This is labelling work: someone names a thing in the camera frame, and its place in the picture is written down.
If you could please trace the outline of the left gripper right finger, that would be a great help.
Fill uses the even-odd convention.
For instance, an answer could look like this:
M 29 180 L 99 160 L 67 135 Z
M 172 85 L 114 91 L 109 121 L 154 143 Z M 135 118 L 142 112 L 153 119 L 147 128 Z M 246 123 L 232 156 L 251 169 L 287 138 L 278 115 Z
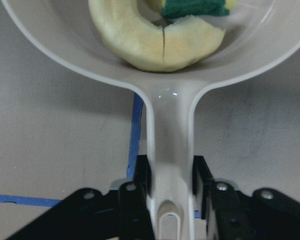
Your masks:
M 267 187 L 248 196 L 215 179 L 203 156 L 193 159 L 192 191 L 209 240 L 300 240 L 300 202 Z

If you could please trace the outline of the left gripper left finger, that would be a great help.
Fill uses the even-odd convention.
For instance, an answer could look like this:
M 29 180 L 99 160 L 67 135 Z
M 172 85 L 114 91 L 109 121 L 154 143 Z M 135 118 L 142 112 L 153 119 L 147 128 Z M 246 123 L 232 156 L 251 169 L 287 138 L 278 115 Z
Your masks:
M 9 236 L 10 240 L 153 240 L 147 194 L 151 168 L 146 155 L 136 158 L 131 180 L 103 195 L 81 188 Z

